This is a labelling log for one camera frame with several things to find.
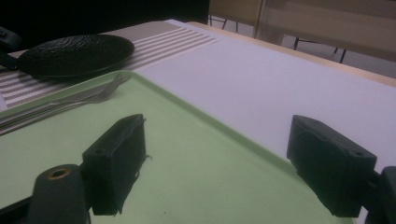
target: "striped napkin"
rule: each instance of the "striped napkin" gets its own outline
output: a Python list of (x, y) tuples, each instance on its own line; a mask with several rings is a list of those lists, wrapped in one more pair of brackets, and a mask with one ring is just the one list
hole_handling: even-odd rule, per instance
[[(178, 55), (218, 42), (188, 28), (166, 21), (153, 21), (107, 33), (131, 40), (135, 50), (122, 69), (141, 71), (154, 64)], [(34, 79), (19, 71), (9, 71), (0, 66), (0, 93), (3, 110), (59, 91), (76, 83), (64, 83), (49, 79)]]

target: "cafeteria tray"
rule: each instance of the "cafeteria tray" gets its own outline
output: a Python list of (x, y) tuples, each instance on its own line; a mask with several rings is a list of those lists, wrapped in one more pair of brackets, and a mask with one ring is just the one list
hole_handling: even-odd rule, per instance
[(121, 215), (100, 223), (354, 223), (334, 217), (294, 168), (223, 123), (129, 71), (118, 71), (0, 113), (130, 74), (112, 98), (0, 137), (0, 208), (29, 197), (35, 178), (81, 154), (117, 120), (146, 118), (147, 153)]

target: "wooden chair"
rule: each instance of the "wooden chair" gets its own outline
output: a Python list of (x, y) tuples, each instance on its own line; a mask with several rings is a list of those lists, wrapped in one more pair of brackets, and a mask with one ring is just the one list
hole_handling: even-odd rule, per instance
[(215, 20), (212, 16), (224, 19), (222, 29), (227, 21), (236, 22), (236, 32), (238, 23), (253, 26), (253, 37), (256, 37), (259, 24), (260, 12), (262, 10), (262, 0), (210, 0), (209, 22)]
[[(297, 46), (298, 46), (298, 42), (307, 42), (307, 43), (314, 43), (314, 44), (318, 44), (318, 42), (315, 41), (311, 41), (311, 40), (305, 40), (305, 39), (301, 39), (300, 37), (296, 37), (295, 41), (294, 41), (294, 50), (297, 50)], [(343, 63), (344, 58), (346, 56), (347, 50), (344, 49), (343, 50), (343, 54), (341, 55), (341, 59), (340, 59), (340, 63)]]

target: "fork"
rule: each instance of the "fork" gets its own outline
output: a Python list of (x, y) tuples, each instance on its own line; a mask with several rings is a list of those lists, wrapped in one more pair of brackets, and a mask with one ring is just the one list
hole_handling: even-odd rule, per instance
[(38, 112), (35, 111), (34, 113), (24, 115), (17, 119), (9, 120), (1, 125), (2, 129), (0, 130), (0, 135), (10, 133), (12, 131), (15, 131), (15, 130), (21, 128), (21, 127), (25, 127), (29, 124), (36, 122), (36, 121), (48, 118), (55, 114), (59, 114), (61, 112), (64, 112), (65, 110), (75, 108), (79, 105), (102, 103), (110, 97), (111, 93), (113, 93), (120, 84), (127, 81), (129, 78), (130, 77), (128, 77), (128, 76), (118, 75), (102, 91), (100, 91), (99, 93), (97, 93), (87, 99), (83, 99), (83, 100), (79, 100), (79, 101), (67, 101), (67, 102), (62, 102), (60, 104), (57, 103), (57, 104), (55, 104), (55, 106), (50, 107), (49, 109), (40, 110)]
[(18, 121), (20, 119), (26, 119), (30, 116), (33, 116), (38, 113), (43, 113), (47, 110), (54, 109), (57, 106), (61, 105), (71, 105), (75, 104), (78, 102), (81, 102), (83, 100), (86, 100), (94, 95), (101, 95), (101, 97), (106, 97), (106, 95), (110, 94), (113, 90), (113, 88), (117, 88), (121, 83), (124, 81), (128, 80), (129, 77), (127, 76), (122, 76), (118, 75), (116, 76), (110, 83), (107, 83), (102, 86), (94, 87), (86, 91), (82, 91), (67, 97), (64, 97), (63, 99), (47, 102), (43, 105), (38, 105), (32, 108), (29, 108), (27, 110), (21, 111), (19, 113), (15, 113), (13, 115), (4, 117), (0, 119), (0, 128), (7, 126), (15, 121)]

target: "table surface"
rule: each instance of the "table surface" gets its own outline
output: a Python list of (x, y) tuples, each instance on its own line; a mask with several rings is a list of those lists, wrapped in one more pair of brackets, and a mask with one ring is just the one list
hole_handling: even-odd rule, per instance
[(372, 151), (377, 171), (396, 164), (394, 79), (197, 23), (168, 22), (218, 41), (144, 67), (140, 76), (281, 158), (298, 114)]

